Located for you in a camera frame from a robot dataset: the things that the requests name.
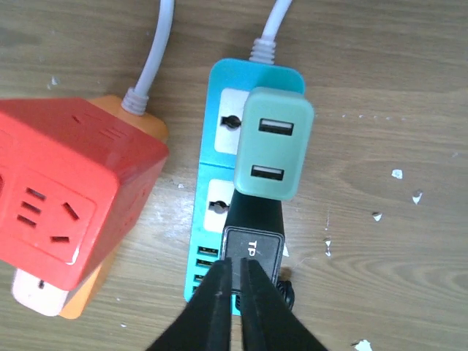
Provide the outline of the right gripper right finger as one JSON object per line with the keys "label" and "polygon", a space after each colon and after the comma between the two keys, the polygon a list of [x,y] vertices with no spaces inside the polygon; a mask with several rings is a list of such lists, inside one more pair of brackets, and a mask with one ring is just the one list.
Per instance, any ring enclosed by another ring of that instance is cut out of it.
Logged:
{"label": "right gripper right finger", "polygon": [[325,350],[288,309],[258,261],[241,260],[241,322],[245,350]]}

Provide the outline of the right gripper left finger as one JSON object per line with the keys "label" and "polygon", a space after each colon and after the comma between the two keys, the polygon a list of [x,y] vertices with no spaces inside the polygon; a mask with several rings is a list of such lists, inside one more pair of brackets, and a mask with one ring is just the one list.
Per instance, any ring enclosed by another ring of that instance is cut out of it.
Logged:
{"label": "right gripper left finger", "polygon": [[232,263],[212,264],[191,300],[149,350],[229,350]]}

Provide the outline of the black charger with cable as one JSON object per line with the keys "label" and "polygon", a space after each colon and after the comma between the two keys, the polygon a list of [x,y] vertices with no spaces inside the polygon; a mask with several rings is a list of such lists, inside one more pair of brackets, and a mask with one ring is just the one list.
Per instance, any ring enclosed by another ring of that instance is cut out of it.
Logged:
{"label": "black charger with cable", "polygon": [[235,190],[222,231],[220,258],[232,261],[232,295],[241,307],[241,259],[256,260],[275,285],[287,307],[295,303],[290,281],[279,279],[285,245],[282,202]]}

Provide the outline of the teal power strip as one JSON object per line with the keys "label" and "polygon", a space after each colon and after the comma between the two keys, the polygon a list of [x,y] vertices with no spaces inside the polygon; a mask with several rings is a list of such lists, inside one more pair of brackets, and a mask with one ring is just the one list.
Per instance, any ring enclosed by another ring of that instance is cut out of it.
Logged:
{"label": "teal power strip", "polygon": [[190,300],[219,258],[222,230],[233,194],[235,159],[245,101],[253,88],[305,93],[297,70],[274,63],[276,35],[291,3],[276,1],[247,60],[223,58],[208,76],[184,297]]}

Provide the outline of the pink plug adapter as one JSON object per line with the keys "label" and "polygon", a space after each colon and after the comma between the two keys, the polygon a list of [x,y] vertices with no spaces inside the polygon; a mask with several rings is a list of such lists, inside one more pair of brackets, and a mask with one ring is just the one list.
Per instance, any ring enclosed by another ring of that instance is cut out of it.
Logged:
{"label": "pink plug adapter", "polygon": [[69,291],[20,269],[15,272],[11,293],[18,303],[46,317],[59,315],[69,297]]}

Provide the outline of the green plug adapter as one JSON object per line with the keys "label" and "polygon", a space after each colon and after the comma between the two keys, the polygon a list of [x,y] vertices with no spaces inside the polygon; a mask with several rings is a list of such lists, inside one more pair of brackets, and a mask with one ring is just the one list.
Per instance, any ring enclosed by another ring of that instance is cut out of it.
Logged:
{"label": "green plug adapter", "polygon": [[297,191],[314,121],[301,93],[254,88],[244,105],[234,186],[244,195],[290,200]]}

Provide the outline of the red cube socket adapter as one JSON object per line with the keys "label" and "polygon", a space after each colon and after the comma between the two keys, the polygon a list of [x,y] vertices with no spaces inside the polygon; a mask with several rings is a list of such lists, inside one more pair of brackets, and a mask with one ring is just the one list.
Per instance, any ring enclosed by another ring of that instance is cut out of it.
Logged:
{"label": "red cube socket adapter", "polygon": [[1,259],[75,289],[135,226],[168,130],[118,97],[1,101]]}

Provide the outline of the orange power strip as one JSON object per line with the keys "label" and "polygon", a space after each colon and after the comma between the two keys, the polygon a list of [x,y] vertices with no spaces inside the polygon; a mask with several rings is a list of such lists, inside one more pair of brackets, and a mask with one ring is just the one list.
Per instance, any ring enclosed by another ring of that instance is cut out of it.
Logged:
{"label": "orange power strip", "polygon": [[[146,107],[150,88],[159,70],[170,37],[174,9],[174,1],[160,1],[159,17],[154,39],[135,86],[128,88],[122,99],[115,95],[107,95],[90,100],[94,105],[117,116],[146,134],[161,140],[163,143],[169,137],[168,128],[161,120],[147,113]],[[60,317],[73,320],[83,313],[84,309],[105,283],[119,249],[120,246],[116,245],[113,251],[102,261],[92,275],[87,278],[78,291],[74,295],[69,294],[67,296],[69,300],[64,304],[59,314]]]}

